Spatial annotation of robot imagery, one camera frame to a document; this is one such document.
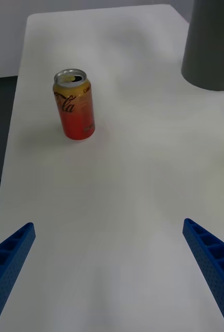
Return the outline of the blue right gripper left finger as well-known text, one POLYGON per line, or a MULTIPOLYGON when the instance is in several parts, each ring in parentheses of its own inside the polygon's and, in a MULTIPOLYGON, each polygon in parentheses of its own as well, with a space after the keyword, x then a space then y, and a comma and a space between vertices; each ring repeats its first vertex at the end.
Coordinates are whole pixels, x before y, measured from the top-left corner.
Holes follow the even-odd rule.
POLYGON ((36 238, 27 223, 0 244, 0 315, 36 238))

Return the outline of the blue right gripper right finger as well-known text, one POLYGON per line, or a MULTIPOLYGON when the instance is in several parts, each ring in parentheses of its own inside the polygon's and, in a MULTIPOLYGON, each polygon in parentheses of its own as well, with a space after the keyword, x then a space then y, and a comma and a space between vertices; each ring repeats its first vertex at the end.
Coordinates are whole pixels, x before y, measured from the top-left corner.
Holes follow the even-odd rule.
POLYGON ((224 318, 224 242, 189 218, 183 235, 224 318))

